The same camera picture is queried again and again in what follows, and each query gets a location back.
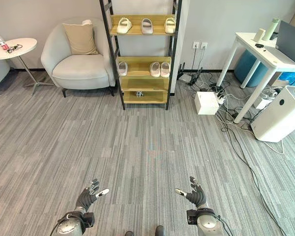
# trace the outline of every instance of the robotic arm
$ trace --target robotic arm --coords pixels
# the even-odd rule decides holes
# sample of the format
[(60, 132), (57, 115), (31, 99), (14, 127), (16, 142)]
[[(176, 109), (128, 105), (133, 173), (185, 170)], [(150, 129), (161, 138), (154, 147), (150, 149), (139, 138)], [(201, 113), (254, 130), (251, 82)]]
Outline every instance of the robotic arm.
[(196, 210), (187, 211), (188, 224), (198, 226), (198, 236), (224, 236), (224, 221), (208, 207), (206, 195), (197, 179), (190, 177), (190, 182), (194, 189), (192, 193), (175, 189), (177, 194), (185, 197), (197, 207)]
[(109, 189), (95, 193), (99, 189), (99, 182), (94, 179), (90, 186), (85, 188), (79, 195), (74, 211), (67, 212), (63, 218), (58, 220), (56, 236), (81, 236), (86, 228), (93, 227), (95, 223), (94, 213), (88, 212), (89, 207), (101, 196), (107, 194)]

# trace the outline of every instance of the beige pillow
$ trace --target beige pillow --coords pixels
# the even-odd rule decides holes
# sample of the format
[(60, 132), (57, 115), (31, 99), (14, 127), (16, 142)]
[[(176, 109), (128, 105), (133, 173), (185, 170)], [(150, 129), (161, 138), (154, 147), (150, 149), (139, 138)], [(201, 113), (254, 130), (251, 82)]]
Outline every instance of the beige pillow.
[(63, 24), (63, 26), (73, 55), (98, 54), (94, 42), (93, 25)]

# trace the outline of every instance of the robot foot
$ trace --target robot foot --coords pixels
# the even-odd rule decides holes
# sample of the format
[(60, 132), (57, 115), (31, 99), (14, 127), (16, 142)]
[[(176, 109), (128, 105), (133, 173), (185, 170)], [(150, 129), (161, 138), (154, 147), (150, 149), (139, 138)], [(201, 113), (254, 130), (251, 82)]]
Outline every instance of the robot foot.
[(165, 236), (165, 229), (162, 225), (156, 227), (155, 236)]
[(124, 236), (134, 236), (134, 234), (133, 234), (133, 232), (128, 231), (128, 232), (126, 232), (126, 234)]

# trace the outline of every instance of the table top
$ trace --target table top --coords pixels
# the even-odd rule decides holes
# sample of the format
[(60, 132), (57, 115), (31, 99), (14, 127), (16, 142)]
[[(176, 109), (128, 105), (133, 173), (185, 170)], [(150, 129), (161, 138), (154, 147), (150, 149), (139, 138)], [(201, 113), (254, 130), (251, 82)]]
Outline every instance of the table top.
[(14, 58), (30, 52), (31, 50), (36, 48), (37, 40), (34, 38), (17, 38), (6, 41), (6, 43), (9, 47), (20, 44), (22, 45), (22, 48), (16, 49), (12, 53), (8, 53), (0, 46), (0, 60)]
[(277, 71), (295, 72), (295, 62), (275, 48), (276, 39), (261, 40), (259, 43), (265, 47), (257, 48), (255, 46), (257, 42), (253, 40), (255, 35), (256, 33), (236, 33), (237, 39), (265, 66), (274, 67)]

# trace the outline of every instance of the water bottle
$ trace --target water bottle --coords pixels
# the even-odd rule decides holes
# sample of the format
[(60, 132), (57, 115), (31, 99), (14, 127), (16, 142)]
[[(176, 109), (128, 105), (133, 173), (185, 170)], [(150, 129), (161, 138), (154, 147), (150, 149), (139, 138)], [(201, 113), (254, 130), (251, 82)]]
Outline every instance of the water bottle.
[(3, 38), (0, 36), (0, 46), (2, 47), (3, 50), (8, 50), (9, 46), (7, 43), (3, 40)]
[(271, 25), (269, 26), (269, 28), (267, 29), (267, 31), (265, 32), (265, 35), (263, 37), (264, 41), (268, 41), (271, 38), (271, 36), (272, 36), (275, 28), (279, 24), (279, 22), (280, 22), (279, 18), (273, 18)]

